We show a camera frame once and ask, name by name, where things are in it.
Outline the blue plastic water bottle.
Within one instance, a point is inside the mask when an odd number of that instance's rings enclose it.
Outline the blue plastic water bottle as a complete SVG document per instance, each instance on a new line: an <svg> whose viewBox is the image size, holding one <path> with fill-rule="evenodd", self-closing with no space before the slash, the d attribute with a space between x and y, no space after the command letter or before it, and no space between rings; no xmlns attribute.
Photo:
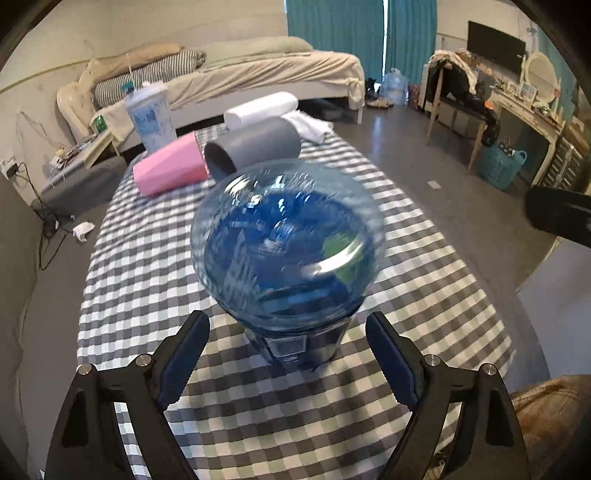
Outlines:
<svg viewBox="0 0 591 480"><path fill-rule="evenodd" d="M315 369L335 355L381 270L385 222L351 175L267 161L215 183L190 248L201 285L267 362Z"/></svg>

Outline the pink faceted cup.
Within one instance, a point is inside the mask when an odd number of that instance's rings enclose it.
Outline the pink faceted cup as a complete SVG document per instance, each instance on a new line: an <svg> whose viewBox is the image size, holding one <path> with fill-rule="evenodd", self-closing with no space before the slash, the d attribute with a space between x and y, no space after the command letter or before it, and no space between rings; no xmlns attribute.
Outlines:
<svg viewBox="0 0 591 480"><path fill-rule="evenodd" d="M209 177L204 156L194 132L183 135L162 149L139 160L132 169L134 183L144 197L187 185Z"/></svg>

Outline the grey plastic cup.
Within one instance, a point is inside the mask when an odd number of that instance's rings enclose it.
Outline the grey plastic cup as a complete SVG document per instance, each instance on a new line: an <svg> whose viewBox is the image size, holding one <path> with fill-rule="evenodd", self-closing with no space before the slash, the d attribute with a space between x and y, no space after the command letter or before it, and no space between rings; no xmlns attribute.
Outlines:
<svg viewBox="0 0 591 480"><path fill-rule="evenodd" d="M294 159L301 152L301 137L286 119L272 117L227 131L204 146L211 177L220 181L260 162Z"/></svg>

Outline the white drink cup with straw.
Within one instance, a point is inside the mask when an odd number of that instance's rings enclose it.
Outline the white drink cup with straw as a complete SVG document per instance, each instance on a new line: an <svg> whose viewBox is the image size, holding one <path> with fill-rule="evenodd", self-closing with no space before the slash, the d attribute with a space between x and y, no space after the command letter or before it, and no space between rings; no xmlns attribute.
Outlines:
<svg viewBox="0 0 591 480"><path fill-rule="evenodd" d="M176 138L167 101L165 83L144 82L136 89L130 85L123 98L124 106L148 155L162 149Z"/></svg>

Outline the white dresser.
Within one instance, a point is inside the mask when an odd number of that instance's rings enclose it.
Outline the white dresser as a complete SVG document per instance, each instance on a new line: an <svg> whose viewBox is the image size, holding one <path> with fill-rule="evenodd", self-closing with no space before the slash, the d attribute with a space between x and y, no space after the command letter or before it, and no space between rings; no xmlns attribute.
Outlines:
<svg viewBox="0 0 591 480"><path fill-rule="evenodd" d="M518 171L522 180L554 188L587 188L590 143L581 126L554 119L499 87L492 90L491 102L500 121L498 141L526 157Z"/></svg>

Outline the teal laundry basket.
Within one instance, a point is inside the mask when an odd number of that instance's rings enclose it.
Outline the teal laundry basket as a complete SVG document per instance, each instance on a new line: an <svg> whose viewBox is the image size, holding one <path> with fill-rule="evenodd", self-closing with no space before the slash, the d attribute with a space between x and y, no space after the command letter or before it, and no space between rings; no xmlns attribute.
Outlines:
<svg viewBox="0 0 591 480"><path fill-rule="evenodd" d="M524 166L528 155L523 150L515 150L507 155L499 146L485 148L481 152L477 173L498 190L506 190Z"/></svg>

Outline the oval white mirror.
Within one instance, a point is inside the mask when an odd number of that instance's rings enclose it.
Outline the oval white mirror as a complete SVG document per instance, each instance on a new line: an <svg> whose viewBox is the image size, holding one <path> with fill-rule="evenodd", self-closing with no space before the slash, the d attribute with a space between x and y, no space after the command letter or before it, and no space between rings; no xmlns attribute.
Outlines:
<svg viewBox="0 0 591 480"><path fill-rule="evenodd" d="M539 102L549 104L560 96L561 83L554 65L543 53L531 53L523 67L524 81L537 90Z"/></svg>

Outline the large clear water jug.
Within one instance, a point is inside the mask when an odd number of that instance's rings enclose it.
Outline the large clear water jug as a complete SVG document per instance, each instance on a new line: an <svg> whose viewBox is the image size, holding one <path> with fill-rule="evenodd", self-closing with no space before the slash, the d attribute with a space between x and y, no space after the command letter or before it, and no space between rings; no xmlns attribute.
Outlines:
<svg viewBox="0 0 591 480"><path fill-rule="evenodd" d="M395 106L404 106L408 100L408 78L397 68L392 68L383 78L381 96Z"/></svg>

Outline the crumpled white tissue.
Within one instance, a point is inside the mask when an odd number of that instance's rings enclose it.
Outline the crumpled white tissue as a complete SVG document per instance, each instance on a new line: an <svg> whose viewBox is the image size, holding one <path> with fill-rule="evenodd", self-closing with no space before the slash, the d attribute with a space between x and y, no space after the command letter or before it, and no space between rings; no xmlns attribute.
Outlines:
<svg viewBox="0 0 591 480"><path fill-rule="evenodd" d="M87 236L95 229L95 224L89 221L83 221L72 229L73 237L80 243L87 241Z"/></svg>

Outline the white cloth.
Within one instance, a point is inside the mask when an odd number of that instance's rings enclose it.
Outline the white cloth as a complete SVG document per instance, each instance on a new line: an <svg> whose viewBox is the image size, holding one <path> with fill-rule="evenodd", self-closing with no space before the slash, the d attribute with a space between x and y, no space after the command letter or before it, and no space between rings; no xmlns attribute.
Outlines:
<svg viewBox="0 0 591 480"><path fill-rule="evenodd" d="M301 139L321 145L325 139L334 131L334 124L320 119L315 119L307 113L294 110L281 116L297 130Z"/></svg>

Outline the teal curtains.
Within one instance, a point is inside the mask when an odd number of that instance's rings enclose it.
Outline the teal curtains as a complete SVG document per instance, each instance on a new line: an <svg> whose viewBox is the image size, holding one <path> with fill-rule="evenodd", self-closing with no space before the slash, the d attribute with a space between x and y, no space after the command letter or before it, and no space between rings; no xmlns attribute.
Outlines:
<svg viewBox="0 0 591 480"><path fill-rule="evenodd" d="M436 49L433 0L293 0L284 7L290 35L318 50L356 55L367 78L380 79L394 68L418 84Z"/></svg>

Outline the white bedside table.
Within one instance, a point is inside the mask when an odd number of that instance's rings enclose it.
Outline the white bedside table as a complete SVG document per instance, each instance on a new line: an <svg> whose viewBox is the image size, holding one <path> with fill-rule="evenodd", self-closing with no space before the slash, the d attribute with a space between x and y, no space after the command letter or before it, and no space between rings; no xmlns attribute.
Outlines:
<svg viewBox="0 0 591 480"><path fill-rule="evenodd" d="M102 157L117 154L118 150L114 143L114 136L109 130L104 130L84 138L78 144L68 149L62 147L42 167L46 181L41 187L41 192L45 193L56 187L82 167L90 169Z"/></svg>

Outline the green can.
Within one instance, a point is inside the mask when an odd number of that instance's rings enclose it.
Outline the green can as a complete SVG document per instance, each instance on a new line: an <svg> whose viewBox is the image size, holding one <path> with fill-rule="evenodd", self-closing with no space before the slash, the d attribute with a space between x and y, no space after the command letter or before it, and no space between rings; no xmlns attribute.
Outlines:
<svg viewBox="0 0 591 480"><path fill-rule="evenodd" d="M107 125L102 115L95 115L93 117L91 128L96 134L100 134L107 130Z"/></svg>

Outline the checkered grey pillow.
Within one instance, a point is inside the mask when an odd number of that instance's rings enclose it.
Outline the checkered grey pillow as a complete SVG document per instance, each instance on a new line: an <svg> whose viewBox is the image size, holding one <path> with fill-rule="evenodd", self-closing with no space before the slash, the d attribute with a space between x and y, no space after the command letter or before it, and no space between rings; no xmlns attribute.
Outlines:
<svg viewBox="0 0 591 480"><path fill-rule="evenodd" d="M100 108L106 108L122 100L127 88L140 88L144 82L169 82L172 79L192 73L204 65L206 53L199 48L183 49L175 55L101 81L94 87L94 101Z"/></svg>

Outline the green blanket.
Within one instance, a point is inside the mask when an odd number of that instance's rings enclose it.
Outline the green blanket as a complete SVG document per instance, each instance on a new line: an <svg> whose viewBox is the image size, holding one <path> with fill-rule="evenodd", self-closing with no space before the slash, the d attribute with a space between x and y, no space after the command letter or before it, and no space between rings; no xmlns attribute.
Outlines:
<svg viewBox="0 0 591 480"><path fill-rule="evenodd" d="M264 55L308 53L314 50L310 43L294 36L268 36L245 40L211 42L201 45L205 53L205 65L213 65L235 59Z"/></svg>

